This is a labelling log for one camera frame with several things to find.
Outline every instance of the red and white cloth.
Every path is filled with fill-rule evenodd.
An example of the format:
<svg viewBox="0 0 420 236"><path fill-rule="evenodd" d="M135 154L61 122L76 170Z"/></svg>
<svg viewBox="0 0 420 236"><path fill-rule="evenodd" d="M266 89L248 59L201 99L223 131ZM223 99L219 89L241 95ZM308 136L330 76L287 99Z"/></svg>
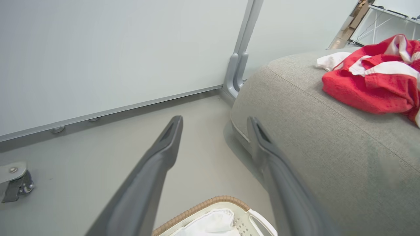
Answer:
<svg viewBox="0 0 420 236"><path fill-rule="evenodd" d="M320 59L319 67L332 60ZM420 42L398 34L347 56L322 77L323 90L366 112L402 113L420 127L419 71Z"/></svg>

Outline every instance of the gray sofa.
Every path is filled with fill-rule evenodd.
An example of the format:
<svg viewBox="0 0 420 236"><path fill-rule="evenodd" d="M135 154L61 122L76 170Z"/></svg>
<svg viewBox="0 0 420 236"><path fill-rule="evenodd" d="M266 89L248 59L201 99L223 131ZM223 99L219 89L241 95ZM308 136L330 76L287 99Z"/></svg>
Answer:
<svg viewBox="0 0 420 236"><path fill-rule="evenodd" d="M261 67L234 103L234 133L250 151L256 116L345 235L420 235L420 129L400 114L374 115L322 91L316 59L291 55Z"/></svg>

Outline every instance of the laundry basket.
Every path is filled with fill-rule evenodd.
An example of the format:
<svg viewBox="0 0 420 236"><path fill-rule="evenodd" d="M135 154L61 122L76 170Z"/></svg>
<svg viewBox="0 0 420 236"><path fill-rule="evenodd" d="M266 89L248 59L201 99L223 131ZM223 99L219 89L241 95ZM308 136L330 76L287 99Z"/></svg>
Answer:
<svg viewBox="0 0 420 236"><path fill-rule="evenodd" d="M187 226L193 220L211 212L214 209L229 209L234 213L233 224L241 236L268 236L258 228L256 221L260 222L271 236L277 236L274 227L259 213L253 211L243 201L231 196L218 196L209 199L197 206L184 211L172 220L164 223L153 231L152 236L170 236L178 229Z"/></svg>

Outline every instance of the floor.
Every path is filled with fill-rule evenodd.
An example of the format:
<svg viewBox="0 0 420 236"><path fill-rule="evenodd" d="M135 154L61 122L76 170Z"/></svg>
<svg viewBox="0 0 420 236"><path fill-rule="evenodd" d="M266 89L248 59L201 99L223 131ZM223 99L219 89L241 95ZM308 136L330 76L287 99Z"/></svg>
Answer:
<svg viewBox="0 0 420 236"><path fill-rule="evenodd" d="M347 48L347 47L359 47L356 44L351 44L349 41L342 39L342 36L344 35L344 31L340 30L336 37L334 38L333 42L331 43L329 49L341 49L341 48Z"/></svg>
<svg viewBox="0 0 420 236"><path fill-rule="evenodd" d="M0 165L24 160L35 182L30 195L0 204L2 235L85 234L174 115L184 117L184 130L154 228L218 195L241 199L273 224L261 176L232 136L230 109L214 90L0 143Z"/></svg>

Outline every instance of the white towel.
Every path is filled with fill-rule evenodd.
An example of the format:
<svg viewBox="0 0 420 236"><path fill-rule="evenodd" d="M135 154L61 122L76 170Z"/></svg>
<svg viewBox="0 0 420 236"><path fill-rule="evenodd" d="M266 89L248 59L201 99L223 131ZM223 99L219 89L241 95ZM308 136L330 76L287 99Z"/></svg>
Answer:
<svg viewBox="0 0 420 236"><path fill-rule="evenodd" d="M346 57L350 56L350 52L336 52L334 54L318 58L316 60L317 68L322 68L326 71L332 71L338 66Z"/></svg>
<svg viewBox="0 0 420 236"><path fill-rule="evenodd" d="M198 217L171 236L241 236L234 226L234 213L230 209L214 209Z"/></svg>

